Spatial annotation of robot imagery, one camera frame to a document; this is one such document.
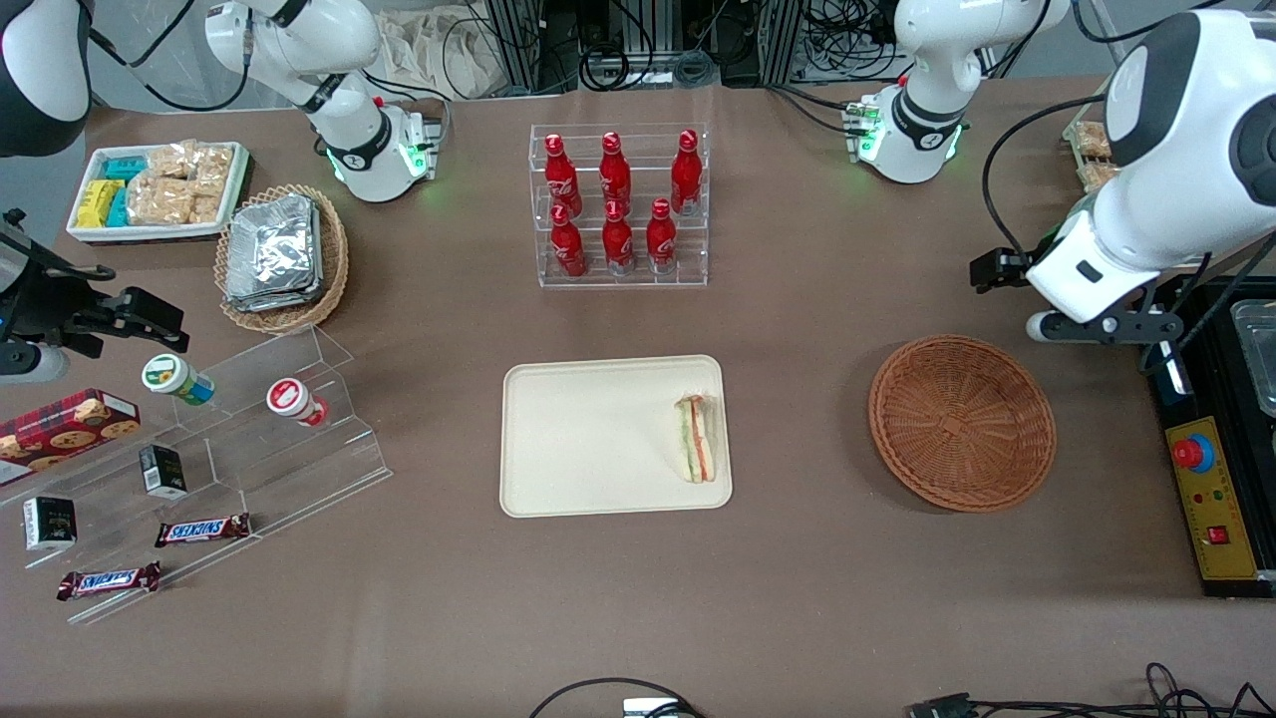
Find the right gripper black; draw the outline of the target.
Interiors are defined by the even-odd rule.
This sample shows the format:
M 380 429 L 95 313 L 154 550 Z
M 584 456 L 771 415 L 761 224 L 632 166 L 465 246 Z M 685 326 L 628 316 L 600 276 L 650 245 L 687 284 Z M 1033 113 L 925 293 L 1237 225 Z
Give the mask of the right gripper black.
M 3 349 L 5 362 L 38 362 L 42 346 L 100 358 L 105 341 L 145 339 L 186 353 L 181 309 L 140 287 L 119 295 L 91 289 L 111 281 L 105 265 L 48 267 L 32 258 L 3 258 Z

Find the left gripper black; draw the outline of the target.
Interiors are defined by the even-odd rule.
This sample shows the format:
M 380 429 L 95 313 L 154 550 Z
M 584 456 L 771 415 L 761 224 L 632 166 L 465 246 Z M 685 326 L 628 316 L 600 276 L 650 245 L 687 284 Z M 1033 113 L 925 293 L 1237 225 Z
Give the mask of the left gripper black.
M 1003 287 L 1027 287 L 1027 270 L 1036 259 L 1036 251 L 986 251 L 972 259 L 972 289 L 989 292 Z M 1145 377 L 1151 381 L 1157 400 L 1188 400 L 1193 397 L 1192 383 L 1185 376 L 1174 342 L 1184 333 L 1183 319 L 1154 298 L 1154 283 L 1141 286 L 1131 301 L 1114 304 L 1090 321 L 1076 321 L 1057 310 L 1057 342 L 1063 344 L 1148 346 Z

